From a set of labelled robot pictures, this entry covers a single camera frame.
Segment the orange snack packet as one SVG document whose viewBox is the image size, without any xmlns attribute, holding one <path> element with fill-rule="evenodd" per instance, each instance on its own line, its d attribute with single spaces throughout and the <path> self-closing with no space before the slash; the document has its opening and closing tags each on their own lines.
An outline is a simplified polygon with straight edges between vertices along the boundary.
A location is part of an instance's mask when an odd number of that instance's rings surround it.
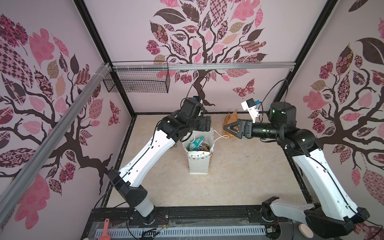
<svg viewBox="0 0 384 240">
<path fill-rule="evenodd" d="M 237 120 L 238 120 L 238 112 L 237 112 L 237 110 L 235 110 L 233 113 L 228 113 L 226 115 L 225 119 L 224 119 L 223 127 L 226 126 L 227 124 L 236 122 Z M 226 135 L 226 131 L 224 129 L 222 130 L 222 134 Z"/>
</svg>

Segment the white patterned paper bag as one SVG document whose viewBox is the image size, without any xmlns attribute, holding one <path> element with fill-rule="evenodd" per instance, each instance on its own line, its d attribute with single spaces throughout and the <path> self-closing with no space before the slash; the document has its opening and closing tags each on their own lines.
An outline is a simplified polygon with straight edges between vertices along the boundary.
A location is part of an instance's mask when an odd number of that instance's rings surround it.
<svg viewBox="0 0 384 240">
<path fill-rule="evenodd" d="M 190 152 L 190 143 L 202 136 L 204 137 L 203 143 L 210 145 L 210 152 L 204 152 L 202 150 Z M 220 135 L 213 128 L 211 128 L 210 132 L 193 131 L 192 134 L 186 138 L 186 141 L 183 142 L 183 149 L 187 156 L 189 173 L 191 175 L 207 175 L 209 173 L 210 163 L 214 155 L 215 143 L 220 139 L 229 139 L 229 137 L 226 135 Z"/>
</svg>

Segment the yellow snack packet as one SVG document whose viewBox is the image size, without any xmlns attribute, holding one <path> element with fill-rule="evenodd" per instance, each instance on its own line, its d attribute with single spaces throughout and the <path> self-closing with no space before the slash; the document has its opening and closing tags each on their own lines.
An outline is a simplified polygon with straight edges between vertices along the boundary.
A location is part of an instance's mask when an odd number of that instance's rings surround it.
<svg viewBox="0 0 384 240">
<path fill-rule="evenodd" d="M 201 150 L 202 150 L 202 151 L 204 151 L 204 152 L 210 152 L 210 149 L 211 149 L 211 147 L 210 147 L 209 144 L 207 144 L 207 143 L 203 143 L 203 144 L 202 144 L 202 147 L 201 147 Z"/>
</svg>

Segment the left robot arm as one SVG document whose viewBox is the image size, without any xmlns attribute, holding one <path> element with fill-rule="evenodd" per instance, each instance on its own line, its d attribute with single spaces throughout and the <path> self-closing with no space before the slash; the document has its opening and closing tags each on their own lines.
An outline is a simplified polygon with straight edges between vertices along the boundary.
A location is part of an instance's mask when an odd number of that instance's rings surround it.
<svg viewBox="0 0 384 240">
<path fill-rule="evenodd" d="M 179 110 L 157 123 L 151 139 L 127 165 L 109 172 L 108 177 L 113 188 L 147 222 L 153 221 L 156 210 L 149 200 L 147 190 L 142 186 L 145 176 L 178 141 L 189 138 L 194 131 L 210 131 L 211 122 L 211 117 L 205 116 L 201 100 L 186 98 Z"/>
</svg>

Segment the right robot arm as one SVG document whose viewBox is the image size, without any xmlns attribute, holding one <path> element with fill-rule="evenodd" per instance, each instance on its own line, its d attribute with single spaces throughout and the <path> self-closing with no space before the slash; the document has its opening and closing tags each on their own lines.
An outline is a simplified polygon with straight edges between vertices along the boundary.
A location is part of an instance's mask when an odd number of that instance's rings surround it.
<svg viewBox="0 0 384 240">
<path fill-rule="evenodd" d="M 370 214 L 359 208 L 347 195 L 326 161 L 315 135 L 296 127 L 295 106 L 286 102 L 271 104 L 267 123 L 258 123 L 259 111 L 253 100 L 242 103 L 251 120 L 238 120 L 223 127 L 224 131 L 241 139 L 260 138 L 275 141 L 284 151 L 293 167 L 299 167 L 314 190 L 318 202 L 294 205 L 279 197 L 262 203 L 262 217 L 272 222 L 286 218 L 306 224 L 321 238 L 329 239 L 350 234 L 357 224 L 366 221 Z"/>
</svg>

